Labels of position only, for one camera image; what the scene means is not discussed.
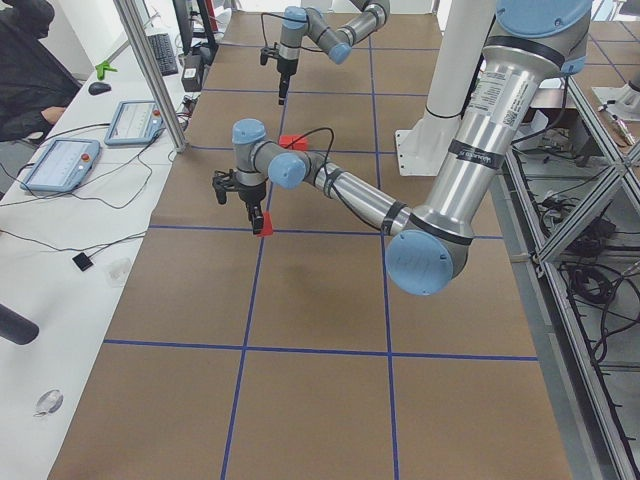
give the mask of computer mouse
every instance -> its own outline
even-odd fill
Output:
[[[93,82],[89,85],[89,93],[91,95],[100,95],[111,90],[111,85],[105,82]]]

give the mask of white desk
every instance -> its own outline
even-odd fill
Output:
[[[94,74],[52,134],[109,122],[121,100],[152,99],[131,49],[112,65],[118,72],[107,72],[105,78],[112,91],[89,95],[87,88],[96,80]],[[180,74],[164,78],[177,108],[185,95]],[[82,130],[69,136],[102,141],[105,132],[106,128]],[[126,163],[141,150],[102,146],[87,181]],[[69,196],[9,205],[33,198],[14,184],[0,203],[0,229],[59,248],[83,248],[145,231],[171,168],[168,157],[172,151],[165,132],[142,155],[153,170],[148,184],[121,210]],[[148,169],[134,160],[75,193],[122,205],[147,175]],[[92,259],[93,267],[81,272],[71,260],[74,252],[52,252],[0,233],[0,302],[40,327],[39,336],[29,345],[14,345],[0,338],[0,479],[47,477],[122,293],[123,286],[113,286],[106,269],[119,259],[133,263],[141,242],[137,239],[112,246]],[[62,407],[49,416],[34,417],[38,398],[52,389],[64,395]]]

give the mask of keyboard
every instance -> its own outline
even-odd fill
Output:
[[[169,34],[156,33],[154,35],[149,35],[147,38],[149,39],[151,50],[153,50],[153,54],[156,57],[162,76],[178,73],[178,64],[176,63],[176,57],[173,54],[171,37],[169,37]]]

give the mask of tablet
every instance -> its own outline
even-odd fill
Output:
[[[97,140],[53,140],[20,187],[32,192],[70,192],[89,173],[99,153]]]
[[[162,128],[162,117],[155,102],[120,102],[111,120],[104,143],[109,146],[143,146]]]

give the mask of green object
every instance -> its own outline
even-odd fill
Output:
[[[96,72],[98,72],[98,80],[104,80],[104,74],[106,72],[117,72],[117,68],[113,68],[109,64],[109,60],[105,60],[104,62],[96,65]]]

